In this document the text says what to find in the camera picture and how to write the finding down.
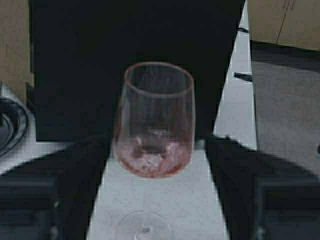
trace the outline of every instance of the wine glass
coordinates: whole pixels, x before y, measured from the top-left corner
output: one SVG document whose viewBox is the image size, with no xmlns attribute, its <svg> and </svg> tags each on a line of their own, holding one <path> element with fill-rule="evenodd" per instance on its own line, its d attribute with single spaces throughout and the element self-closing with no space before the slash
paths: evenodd
<svg viewBox="0 0 320 240">
<path fill-rule="evenodd" d="M 112 151 L 143 178 L 172 176 L 191 160 L 195 136 L 193 77 L 165 62 L 140 62 L 124 74 Z M 117 240 L 171 240 L 168 223 L 155 212 L 136 211 L 121 220 Z"/>
</svg>

